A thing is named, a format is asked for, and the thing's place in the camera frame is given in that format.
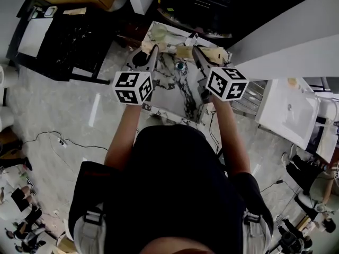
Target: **sink basin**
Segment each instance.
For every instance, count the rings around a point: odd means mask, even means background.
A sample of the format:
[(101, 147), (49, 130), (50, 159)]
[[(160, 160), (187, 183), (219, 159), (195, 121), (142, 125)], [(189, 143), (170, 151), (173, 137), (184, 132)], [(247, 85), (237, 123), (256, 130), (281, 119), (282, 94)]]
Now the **sink basin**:
[(304, 79), (269, 80), (255, 121), (305, 150), (319, 105)]

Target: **marble table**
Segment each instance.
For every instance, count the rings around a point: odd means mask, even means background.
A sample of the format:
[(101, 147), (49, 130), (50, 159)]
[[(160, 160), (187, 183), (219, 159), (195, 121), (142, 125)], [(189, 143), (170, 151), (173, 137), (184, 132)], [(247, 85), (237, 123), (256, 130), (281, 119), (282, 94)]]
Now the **marble table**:
[[(149, 27), (144, 41), (152, 41), (151, 29), (158, 22)], [(190, 33), (164, 24), (167, 35), (163, 40), (167, 44), (167, 52), (159, 55), (154, 80), (156, 87), (150, 102), (145, 102), (144, 109), (158, 114), (177, 123), (201, 123), (206, 114), (206, 105), (203, 104), (198, 93), (198, 80), (203, 75), (197, 69), (194, 61), (177, 58), (173, 47), (184, 45)], [(217, 47), (215, 44), (197, 39), (197, 44), (205, 47)], [(184, 71), (175, 68), (175, 64), (182, 61), (186, 65)]]

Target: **white cylinder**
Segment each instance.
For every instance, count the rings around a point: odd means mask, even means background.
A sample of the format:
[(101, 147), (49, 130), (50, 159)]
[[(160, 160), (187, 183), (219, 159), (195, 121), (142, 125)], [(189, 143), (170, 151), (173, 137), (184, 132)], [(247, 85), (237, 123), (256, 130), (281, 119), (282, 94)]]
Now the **white cylinder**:
[(0, 132), (8, 126), (13, 125), (14, 115), (12, 110), (7, 106), (0, 106)]
[(0, 87), (6, 88), (14, 86), (19, 78), (19, 74), (17, 73), (16, 69), (7, 66), (7, 65), (0, 65)]

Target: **gray tile floor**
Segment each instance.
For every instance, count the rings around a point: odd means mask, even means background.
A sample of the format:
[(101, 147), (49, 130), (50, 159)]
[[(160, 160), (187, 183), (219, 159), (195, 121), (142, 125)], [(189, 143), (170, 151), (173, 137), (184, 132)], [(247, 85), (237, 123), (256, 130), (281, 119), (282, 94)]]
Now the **gray tile floor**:
[[(113, 43), (100, 76), (110, 79), (124, 64), (128, 53), (128, 49)], [(88, 121), (98, 93), (101, 98), (91, 127)], [(40, 132), (56, 130), (63, 138), (82, 145), (106, 148), (110, 145), (124, 110), (124, 105), (113, 100), (111, 86), (81, 81), (53, 81), (26, 68), (20, 70), (19, 83), (8, 90), (7, 104), (15, 114), (13, 130), (24, 141), (35, 139)], [(140, 129), (148, 117), (149, 114), (142, 112), (138, 126)], [(251, 159), (251, 170), (260, 189), (283, 179), (296, 191), (297, 184), (280, 162), (282, 153), (290, 148), (291, 143), (258, 129), (258, 124), (253, 120), (236, 117)], [(216, 117), (212, 131), (220, 141)], [(106, 151), (85, 149), (73, 144), (63, 148), (53, 134), (41, 135), (36, 142), (27, 143), (24, 150), (33, 165), (30, 177), (37, 187), (37, 199), (46, 213), (44, 220), (49, 229), (59, 236), (64, 231), (63, 219), (68, 218), (81, 162), (85, 158), (103, 163)], [(274, 185), (262, 195), (273, 217), (282, 211), (283, 215), (289, 214), (292, 220), (300, 216), (301, 209), (292, 200), (293, 191), (286, 184)]]

